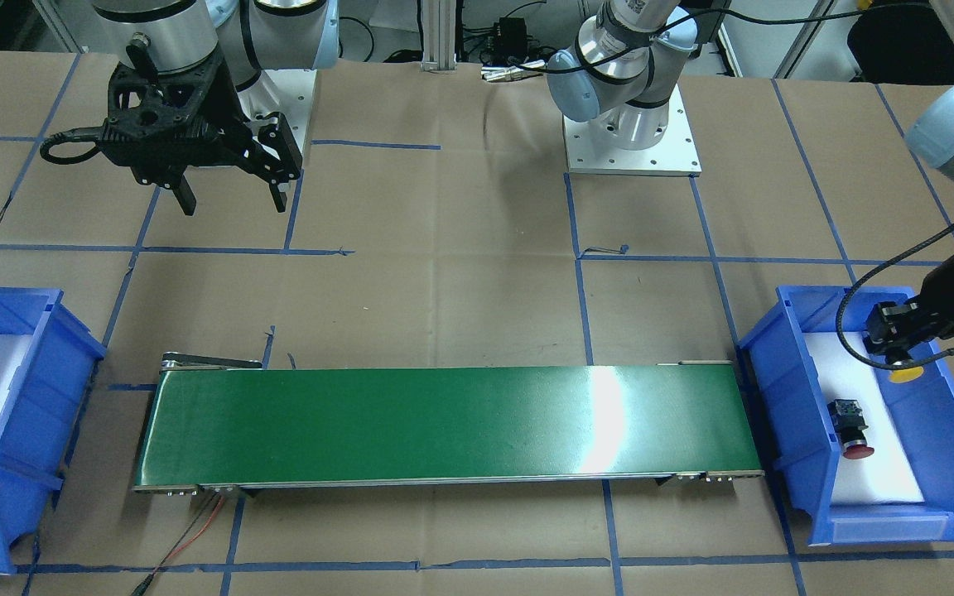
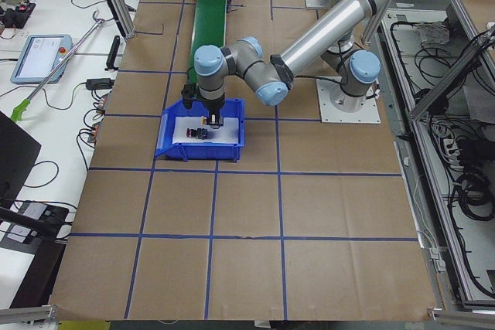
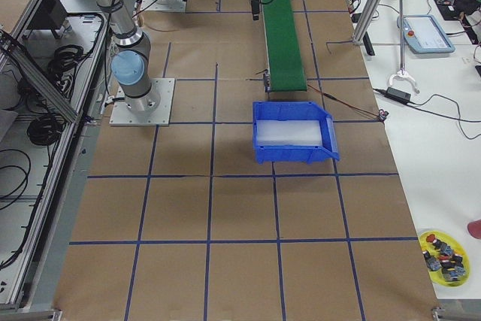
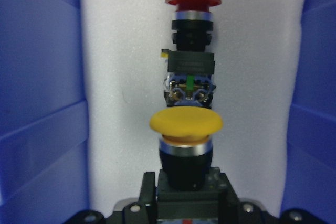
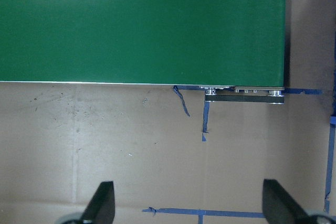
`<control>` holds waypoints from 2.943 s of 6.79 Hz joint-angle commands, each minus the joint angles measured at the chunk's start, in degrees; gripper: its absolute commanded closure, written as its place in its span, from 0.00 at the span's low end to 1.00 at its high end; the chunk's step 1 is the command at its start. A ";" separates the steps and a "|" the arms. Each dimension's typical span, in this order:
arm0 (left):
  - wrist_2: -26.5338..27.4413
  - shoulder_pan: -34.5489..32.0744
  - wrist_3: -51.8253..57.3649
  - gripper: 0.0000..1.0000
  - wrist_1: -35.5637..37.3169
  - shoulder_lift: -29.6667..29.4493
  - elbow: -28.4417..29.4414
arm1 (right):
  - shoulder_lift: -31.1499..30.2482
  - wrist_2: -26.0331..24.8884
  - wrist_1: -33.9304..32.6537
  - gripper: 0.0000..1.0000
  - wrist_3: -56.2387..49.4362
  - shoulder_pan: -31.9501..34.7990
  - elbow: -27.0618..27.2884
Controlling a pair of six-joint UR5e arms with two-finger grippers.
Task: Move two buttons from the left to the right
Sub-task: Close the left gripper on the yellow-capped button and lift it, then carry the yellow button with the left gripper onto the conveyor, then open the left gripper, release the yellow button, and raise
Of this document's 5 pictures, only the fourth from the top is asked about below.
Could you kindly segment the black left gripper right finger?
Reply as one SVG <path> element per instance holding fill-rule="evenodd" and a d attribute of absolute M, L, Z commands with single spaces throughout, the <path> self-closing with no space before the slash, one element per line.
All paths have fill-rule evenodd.
<path fill-rule="evenodd" d="M 219 206 L 237 206 L 238 197 L 225 173 L 215 174 Z"/>

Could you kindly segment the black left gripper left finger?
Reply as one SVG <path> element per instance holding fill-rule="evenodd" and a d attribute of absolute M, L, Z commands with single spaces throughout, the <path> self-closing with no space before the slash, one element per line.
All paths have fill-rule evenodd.
<path fill-rule="evenodd" d="M 146 206 L 157 205 L 155 172 L 145 172 L 143 174 L 138 202 Z"/>

